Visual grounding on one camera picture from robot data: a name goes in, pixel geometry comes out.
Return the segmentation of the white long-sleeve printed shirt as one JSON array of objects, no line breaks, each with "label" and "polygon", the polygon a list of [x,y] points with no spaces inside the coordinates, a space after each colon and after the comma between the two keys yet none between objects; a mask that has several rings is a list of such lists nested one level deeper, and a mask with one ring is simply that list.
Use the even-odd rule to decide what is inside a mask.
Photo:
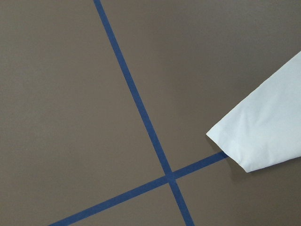
[{"label": "white long-sleeve printed shirt", "polygon": [[245,172],[300,157],[300,53],[237,104],[206,135]]}]

